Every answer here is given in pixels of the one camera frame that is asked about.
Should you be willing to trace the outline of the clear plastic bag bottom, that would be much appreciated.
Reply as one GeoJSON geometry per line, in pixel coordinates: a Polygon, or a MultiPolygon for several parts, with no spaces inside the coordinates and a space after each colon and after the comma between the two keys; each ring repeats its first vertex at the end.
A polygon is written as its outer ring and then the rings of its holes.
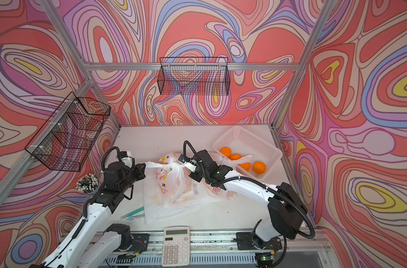
{"type": "Polygon", "coordinates": [[[169,217],[190,212],[193,209],[214,202],[227,201],[221,198],[211,198],[205,190],[206,182],[196,182],[191,179],[191,190],[182,194],[174,203],[165,207],[162,203],[161,193],[157,189],[157,183],[154,179],[155,174],[156,170],[151,169],[143,185],[144,212],[147,223],[166,220],[169,217]]]}

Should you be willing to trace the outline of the white plastic fruit basket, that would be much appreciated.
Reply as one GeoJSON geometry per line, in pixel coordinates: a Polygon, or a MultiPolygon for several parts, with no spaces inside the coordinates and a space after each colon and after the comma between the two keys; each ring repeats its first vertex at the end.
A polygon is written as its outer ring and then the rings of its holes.
{"type": "Polygon", "coordinates": [[[260,161],[266,165],[263,174],[257,174],[252,169],[249,172],[241,167],[241,173],[253,179],[265,181],[272,170],[280,162],[283,154],[279,148],[267,142],[258,135],[248,131],[241,126],[233,126],[222,134],[213,144],[213,149],[220,153],[223,147],[229,147],[233,154],[239,154],[243,157],[251,155],[251,164],[260,161]]]}

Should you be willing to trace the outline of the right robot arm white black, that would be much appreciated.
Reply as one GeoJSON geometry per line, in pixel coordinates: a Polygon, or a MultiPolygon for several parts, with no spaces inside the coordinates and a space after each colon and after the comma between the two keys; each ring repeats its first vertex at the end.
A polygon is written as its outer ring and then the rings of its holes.
{"type": "Polygon", "coordinates": [[[204,180],[213,188],[241,194],[268,209],[268,217],[261,219],[253,231],[254,243],[268,242],[283,236],[294,240],[298,235],[315,238],[316,231],[308,218],[308,210],[291,185],[270,185],[240,174],[227,165],[218,165],[206,150],[192,158],[181,156],[180,162],[190,171],[190,178],[204,180]]]}

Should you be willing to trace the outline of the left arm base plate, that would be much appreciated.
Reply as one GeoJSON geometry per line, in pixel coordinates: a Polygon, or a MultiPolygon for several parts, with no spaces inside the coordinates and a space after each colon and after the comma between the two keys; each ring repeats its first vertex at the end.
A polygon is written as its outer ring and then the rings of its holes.
{"type": "Polygon", "coordinates": [[[142,253],[147,251],[148,243],[150,240],[149,233],[131,233],[130,238],[124,235],[120,236],[120,246],[114,252],[134,252],[142,253]]]}

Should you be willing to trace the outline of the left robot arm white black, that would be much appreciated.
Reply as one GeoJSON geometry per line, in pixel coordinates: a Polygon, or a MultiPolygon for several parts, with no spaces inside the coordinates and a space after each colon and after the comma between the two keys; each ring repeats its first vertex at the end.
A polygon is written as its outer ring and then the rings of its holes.
{"type": "Polygon", "coordinates": [[[86,248],[113,212],[127,197],[124,193],[133,189],[133,184],[145,178],[146,164],[134,164],[132,168],[124,162],[109,164],[104,171],[104,182],[99,190],[85,202],[83,216],[60,245],[40,264],[32,268],[97,268],[112,252],[128,251],[134,238],[126,224],[114,223],[102,238],[89,250],[86,248]]]}

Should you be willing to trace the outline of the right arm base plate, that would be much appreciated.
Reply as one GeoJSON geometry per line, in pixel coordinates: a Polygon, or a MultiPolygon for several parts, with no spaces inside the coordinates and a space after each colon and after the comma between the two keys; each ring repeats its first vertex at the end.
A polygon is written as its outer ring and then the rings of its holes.
{"type": "Polygon", "coordinates": [[[272,238],[265,242],[251,232],[237,232],[234,241],[237,243],[239,250],[267,250],[276,252],[283,248],[279,237],[272,238]]]}

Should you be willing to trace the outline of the printed white plastic bag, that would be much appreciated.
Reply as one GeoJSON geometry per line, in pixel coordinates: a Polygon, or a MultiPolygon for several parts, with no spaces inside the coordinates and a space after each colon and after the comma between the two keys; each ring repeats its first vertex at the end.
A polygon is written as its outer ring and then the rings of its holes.
{"type": "Polygon", "coordinates": [[[211,198],[221,198],[227,201],[232,201],[237,197],[237,194],[227,189],[226,183],[222,181],[238,176],[241,171],[238,169],[241,164],[250,164],[252,155],[246,155],[238,160],[230,160],[224,155],[217,152],[208,152],[212,160],[219,166],[216,171],[210,175],[210,182],[205,183],[206,193],[211,198]]]}

